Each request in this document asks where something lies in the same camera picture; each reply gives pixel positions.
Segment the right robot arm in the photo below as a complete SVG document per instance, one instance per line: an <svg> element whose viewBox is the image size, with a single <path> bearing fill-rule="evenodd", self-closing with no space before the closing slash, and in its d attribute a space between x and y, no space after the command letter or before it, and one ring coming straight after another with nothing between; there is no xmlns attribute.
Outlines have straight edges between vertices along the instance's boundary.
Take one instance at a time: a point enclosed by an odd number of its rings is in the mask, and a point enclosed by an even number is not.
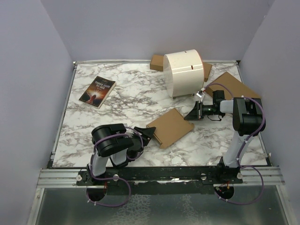
<svg viewBox="0 0 300 225"><path fill-rule="evenodd" d="M232 115L234 135L229 149L221 157L219 163L213 167L211 172L202 175L207 184L228 181L241 183L241 176L238 175L242 168L241 159L253 138L266 126L261 99L235 97L232 100L226 100L223 90L213 92L211 105L204 105L202 101L196 101L194 108L184 117L184 120L196 121L212 115L217 115L219 120L222 120L226 114Z"/></svg>

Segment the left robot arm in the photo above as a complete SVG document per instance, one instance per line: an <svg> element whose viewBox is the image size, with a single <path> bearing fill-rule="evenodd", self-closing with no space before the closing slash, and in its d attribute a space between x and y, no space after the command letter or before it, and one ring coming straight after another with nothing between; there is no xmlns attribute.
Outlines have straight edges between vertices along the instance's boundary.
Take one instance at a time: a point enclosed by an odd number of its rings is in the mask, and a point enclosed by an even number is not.
<svg viewBox="0 0 300 225"><path fill-rule="evenodd" d="M126 127L123 123L101 125L91 132L93 154L88 164L87 179L92 185L105 181L107 161L123 168L138 159L153 138L156 127Z"/></svg>

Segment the white cylindrical bread box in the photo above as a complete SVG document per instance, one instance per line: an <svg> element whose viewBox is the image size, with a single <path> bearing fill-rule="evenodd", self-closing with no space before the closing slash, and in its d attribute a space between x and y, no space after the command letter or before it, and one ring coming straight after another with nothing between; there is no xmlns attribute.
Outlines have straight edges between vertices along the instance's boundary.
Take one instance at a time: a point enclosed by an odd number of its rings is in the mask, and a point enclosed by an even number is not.
<svg viewBox="0 0 300 225"><path fill-rule="evenodd" d="M171 98L192 95L204 84L204 66L195 49L165 54L163 74Z"/></svg>

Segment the closed brown cardboard box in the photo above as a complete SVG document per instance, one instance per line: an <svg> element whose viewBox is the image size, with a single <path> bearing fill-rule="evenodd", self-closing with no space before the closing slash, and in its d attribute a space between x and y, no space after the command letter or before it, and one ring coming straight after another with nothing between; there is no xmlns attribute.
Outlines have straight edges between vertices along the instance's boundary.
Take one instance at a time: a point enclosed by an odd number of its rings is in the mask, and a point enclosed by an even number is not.
<svg viewBox="0 0 300 225"><path fill-rule="evenodd" d="M225 100L231 100L232 96L230 93L222 86L216 85L215 83L219 83L224 85L228 90L231 91L234 97L241 97L242 95L245 97L250 98L262 98L260 95L255 93L252 89L248 86L244 85L230 73L225 72L217 79L215 79L212 86L206 88L206 93L209 94L211 97L213 96L213 92L216 90L223 90L225 94Z"/></svg>

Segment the small brown box behind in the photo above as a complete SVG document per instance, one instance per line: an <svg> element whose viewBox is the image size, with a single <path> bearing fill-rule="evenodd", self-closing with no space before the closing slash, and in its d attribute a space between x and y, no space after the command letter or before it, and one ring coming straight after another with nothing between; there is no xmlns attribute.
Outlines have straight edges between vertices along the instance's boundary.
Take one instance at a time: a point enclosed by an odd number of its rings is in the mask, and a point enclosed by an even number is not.
<svg viewBox="0 0 300 225"><path fill-rule="evenodd" d="M164 60L163 55L154 54L150 61L150 69L162 72L163 71L163 60Z"/></svg>

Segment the brown cardboard piece behind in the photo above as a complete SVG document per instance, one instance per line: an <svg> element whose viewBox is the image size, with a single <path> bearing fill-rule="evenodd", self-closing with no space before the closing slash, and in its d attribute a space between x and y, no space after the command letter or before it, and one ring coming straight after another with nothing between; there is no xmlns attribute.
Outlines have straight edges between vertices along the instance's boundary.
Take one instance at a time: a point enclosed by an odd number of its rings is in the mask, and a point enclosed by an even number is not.
<svg viewBox="0 0 300 225"><path fill-rule="evenodd" d="M211 64L206 63L206 62L203 63L204 82L208 81L211 69L212 69Z"/></svg>

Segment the dark paperback book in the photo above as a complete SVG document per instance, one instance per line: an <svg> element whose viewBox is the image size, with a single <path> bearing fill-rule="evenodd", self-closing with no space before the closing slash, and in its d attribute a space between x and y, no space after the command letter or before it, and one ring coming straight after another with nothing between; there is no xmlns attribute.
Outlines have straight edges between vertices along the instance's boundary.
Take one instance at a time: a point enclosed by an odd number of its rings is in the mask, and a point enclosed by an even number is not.
<svg viewBox="0 0 300 225"><path fill-rule="evenodd" d="M115 85L115 81L97 76L79 98L79 100L99 109Z"/></svg>

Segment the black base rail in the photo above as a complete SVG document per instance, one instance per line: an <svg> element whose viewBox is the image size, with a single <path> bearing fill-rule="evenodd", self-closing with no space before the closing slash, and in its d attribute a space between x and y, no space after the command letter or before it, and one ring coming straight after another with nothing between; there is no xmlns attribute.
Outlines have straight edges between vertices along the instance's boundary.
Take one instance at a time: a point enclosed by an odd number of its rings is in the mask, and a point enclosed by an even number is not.
<svg viewBox="0 0 300 225"><path fill-rule="evenodd" d="M214 185L243 182L239 168L221 166L108 167L98 179L88 169L78 172L76 185L94 194L173 195L213 194Z"/></svg>

